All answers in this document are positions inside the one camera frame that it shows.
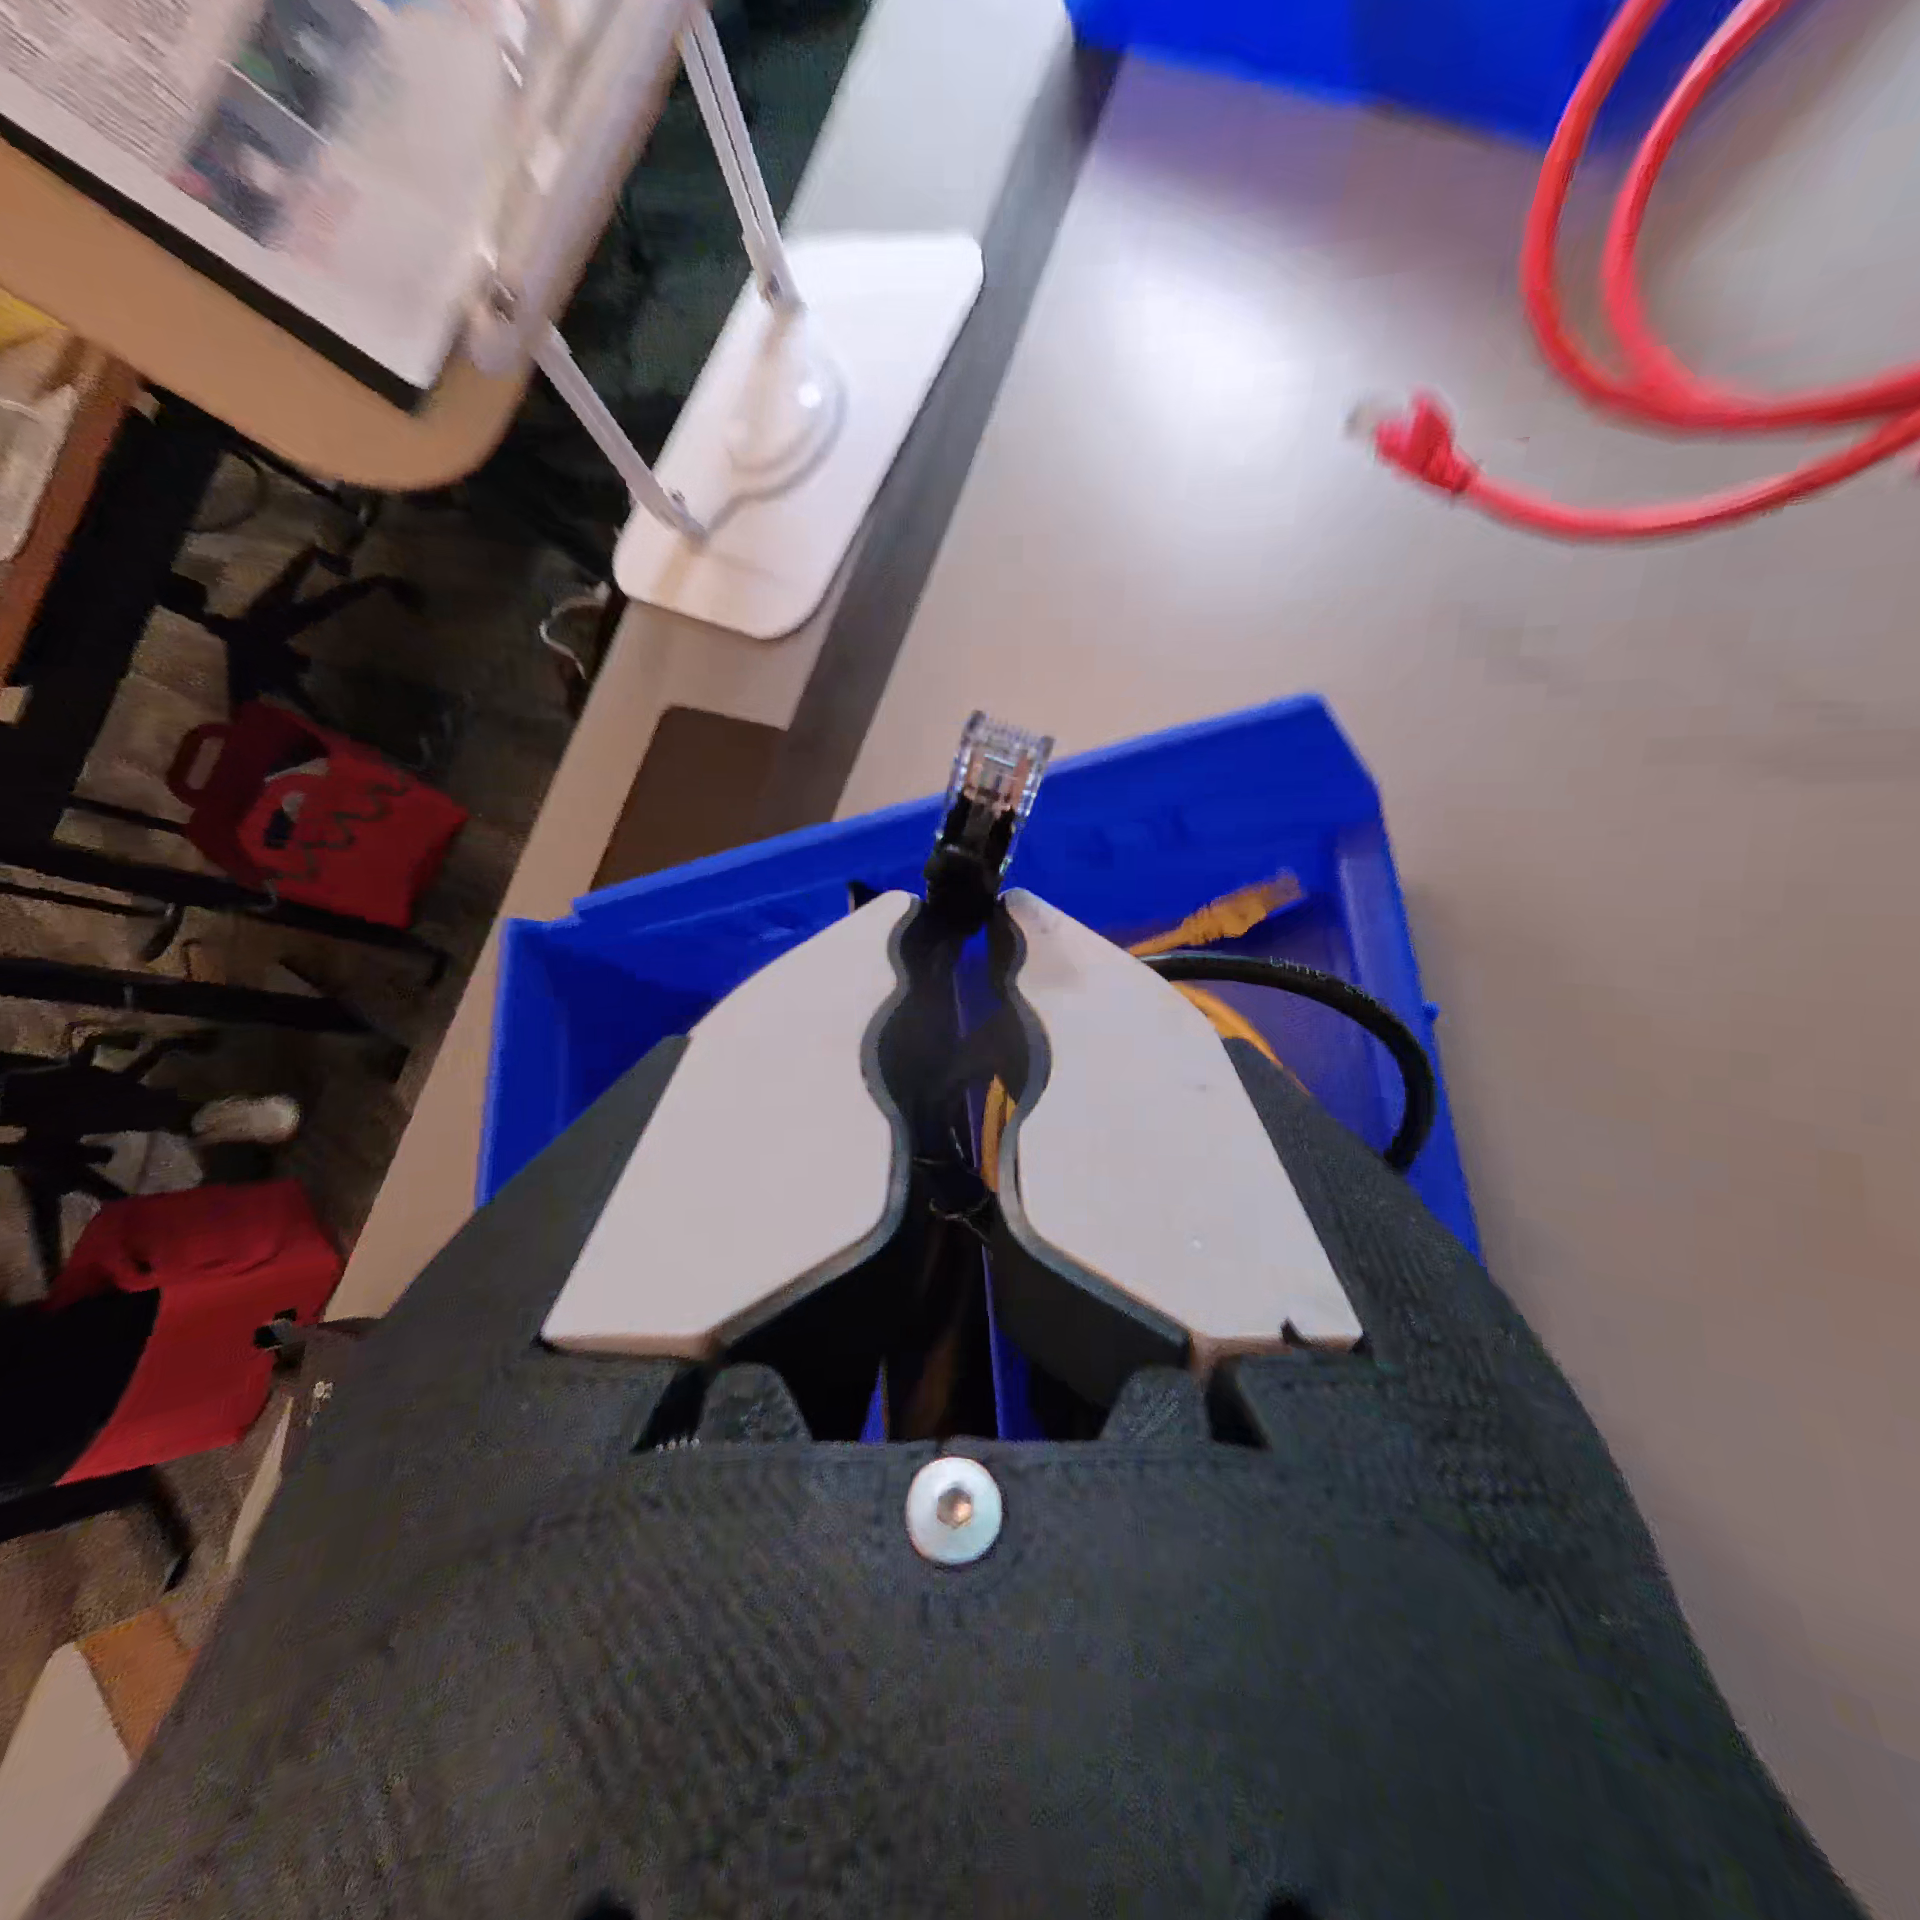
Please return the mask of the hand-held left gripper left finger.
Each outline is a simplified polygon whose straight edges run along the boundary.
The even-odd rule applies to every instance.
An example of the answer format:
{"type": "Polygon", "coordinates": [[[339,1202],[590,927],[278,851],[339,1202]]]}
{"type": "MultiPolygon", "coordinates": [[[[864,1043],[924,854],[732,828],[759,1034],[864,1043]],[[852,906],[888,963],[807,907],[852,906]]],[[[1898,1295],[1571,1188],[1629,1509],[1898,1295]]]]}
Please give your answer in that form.
{"type": "Polygon", "coordinates": [[[888,891],[732,991],[683,1040],[557,1303],[544,1346],[720,1359],[883,1257],[910,1120],[881,1074],[904,1003],[888,891]]]}

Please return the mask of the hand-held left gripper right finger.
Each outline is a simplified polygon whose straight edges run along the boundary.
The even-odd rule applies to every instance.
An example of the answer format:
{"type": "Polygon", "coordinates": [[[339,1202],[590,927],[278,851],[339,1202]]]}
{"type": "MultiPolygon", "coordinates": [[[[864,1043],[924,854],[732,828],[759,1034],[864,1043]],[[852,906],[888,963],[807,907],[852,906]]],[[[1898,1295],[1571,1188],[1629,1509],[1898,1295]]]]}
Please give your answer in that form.
{"type": "Polygon", "coordinates": [[[1358,1306],[1207,1016],[1044,898],[1001,907],[1021,1071],[994,1188],[1021,1353],[1214,1369],[1353,1351],[1358,1306]]]}

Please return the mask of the blue plastic bin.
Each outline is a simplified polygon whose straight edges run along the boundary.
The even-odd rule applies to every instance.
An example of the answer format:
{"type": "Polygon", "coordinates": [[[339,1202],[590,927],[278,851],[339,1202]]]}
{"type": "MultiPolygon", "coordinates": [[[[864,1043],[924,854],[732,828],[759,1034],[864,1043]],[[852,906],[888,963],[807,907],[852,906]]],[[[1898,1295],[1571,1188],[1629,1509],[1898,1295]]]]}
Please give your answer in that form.
{"type": "Polygon", "coordinates": [[[1544,149],[1620,3],[1069,3],[1125,58],[1223,71],[1544,149]]]}
{"type": "MultiPolygon", "coordinates": [[[[1284,1162],[1347,1287],[1361,1344],[1347,1353],[1289,1346],[1137,1369],[1112,1401],[1021,1353],[1001,1319],[1006,1225],[994,1154],[1013,1093],[989,1067],[1021,1046],[1001,1010],[1006,966],[978,930],[951,977],[962,1067],[951,1142],[924,1188],[904,1306],[881,1332],[852,1310],[802,1315],[798,1332],[722,1359],[590,1356],[544,1346],[543,1322],[602,1202],[651,1118],[676,1046],[759,966],[807,942],[881,891],[921,894],[940,800],[910,800],[852,824],[807,825],[693,859],[581,898],[554,921],[505,936],[480,1149],[484,1208],[457,1255],[467,1306],[484,1326],[492,1371],[651,1369],[658,1411],[672,1396],[720,1401],[720,1377],[759,1363],[785,1377],[813,1438],[981,1433],[1090,1438],[1121,1424],[1158,1436],[1195,1411],[1214,1438],[1276,1438],[1270,1401],[1303,1384],[1381,1389],[1385,1332],[1358,1287],[1358,1261],[1323,1225],[1318,1170],[1284,1162]]],[[[1451,1249],[1474,1249],[1432,1010],[1404,919],[1378,789],[1315,699],[1146,732],[1044,773],[1001,894],[1031,891],[1114,948],[1164,967],[1207,1016],[1258,1104],[1286,1086],[1306,1110],[1306,1142],[1344,1148],[1331,1170],[1368,1166],[1361,1195],[1411,1208],[1451,1249]]]]}

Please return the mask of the red and black bag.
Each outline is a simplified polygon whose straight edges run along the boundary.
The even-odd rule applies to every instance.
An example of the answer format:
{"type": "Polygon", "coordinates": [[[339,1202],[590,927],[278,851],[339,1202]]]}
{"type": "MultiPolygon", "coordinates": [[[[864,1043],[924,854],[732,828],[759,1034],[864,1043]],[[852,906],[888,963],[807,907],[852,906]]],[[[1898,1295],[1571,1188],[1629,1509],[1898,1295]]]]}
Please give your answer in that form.
{"type": "Polygon", "coordinates": [[[276,1377],[257,1332],[320,1322],[343,1270],[294,1177],[106,1202],[50,1288],[5,1306],[5,1498],[238,1442],[276,1377]]]}

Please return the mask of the white stand base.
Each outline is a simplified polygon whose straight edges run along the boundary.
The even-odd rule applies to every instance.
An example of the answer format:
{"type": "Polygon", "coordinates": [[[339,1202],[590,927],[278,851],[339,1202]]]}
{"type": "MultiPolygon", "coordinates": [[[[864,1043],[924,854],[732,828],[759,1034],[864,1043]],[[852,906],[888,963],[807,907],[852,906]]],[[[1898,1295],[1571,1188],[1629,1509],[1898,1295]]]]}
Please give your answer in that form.
{"type": "Polygon", "coordinates": [[[651,467],[695,532],[638,504],[613,554],[624,598],[757,641],[823,606],[983,288],[962,231],[794,238],[785,267],[794,299],[735,299],[651,467]]]}

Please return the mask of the beige table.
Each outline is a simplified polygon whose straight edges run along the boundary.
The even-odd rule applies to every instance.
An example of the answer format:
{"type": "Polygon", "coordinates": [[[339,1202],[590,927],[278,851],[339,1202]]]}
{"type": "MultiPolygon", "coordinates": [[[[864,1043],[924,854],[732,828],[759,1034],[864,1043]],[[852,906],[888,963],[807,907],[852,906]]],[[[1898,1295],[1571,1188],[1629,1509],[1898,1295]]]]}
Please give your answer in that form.
{"type": "Polygon", "coordinates": [[[471,478],[536,364],[457,357],[411,414],[5,143],[5,293],[323,482],[436,491],[471,478]]]}

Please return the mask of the printed paper board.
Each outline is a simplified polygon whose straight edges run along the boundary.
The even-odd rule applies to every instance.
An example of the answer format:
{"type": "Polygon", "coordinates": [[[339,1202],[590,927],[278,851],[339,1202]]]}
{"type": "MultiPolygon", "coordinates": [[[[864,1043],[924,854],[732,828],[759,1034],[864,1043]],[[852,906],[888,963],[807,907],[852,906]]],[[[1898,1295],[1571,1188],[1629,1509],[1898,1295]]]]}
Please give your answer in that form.
{"type": "Polygon", "coordinates": [[[504,369],[693,3],[5,3],[5,149],[412,414],[504,369]]]}

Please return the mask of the black metal frame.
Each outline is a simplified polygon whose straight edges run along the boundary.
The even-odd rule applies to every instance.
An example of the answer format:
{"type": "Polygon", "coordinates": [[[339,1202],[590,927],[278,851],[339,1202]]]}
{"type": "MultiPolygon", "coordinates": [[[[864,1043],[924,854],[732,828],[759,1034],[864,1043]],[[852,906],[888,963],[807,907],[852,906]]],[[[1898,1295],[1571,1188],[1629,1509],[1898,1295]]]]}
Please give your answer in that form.
{"type": "MultiPolygon", "coordinates": [[[[203,907],[271,930],[408,949],[427,963],[427,986],[436,986],[447,973],[447,949],[411,930],[281,900],[278,891],[231,876],[113,859],[57,838],[67,811],[187,838],[178,824],[83,798],[80,776],[150,615],[157,609],[203,613],[199,586],[175,572],[175,559],[193,533],[193,516],[216,463],[227,452],[253,450],[199,404],[163,389],[143,389],[120,364],[99,378],[88,399],[106,404],[95,431],[99,456],[15,654],[29,668],[29,705],[18,724],[5,724],[5,870],[152,900],[163,930],[178,930],[189,907],[203,907]]],[[[315,991],[257,991],[7,949],[5,997],[347,1037],[364,1043],[386,1079],[399,1079],[411,1058],[408,1043],[364,1020],[351,1002],[315,991]]]]}

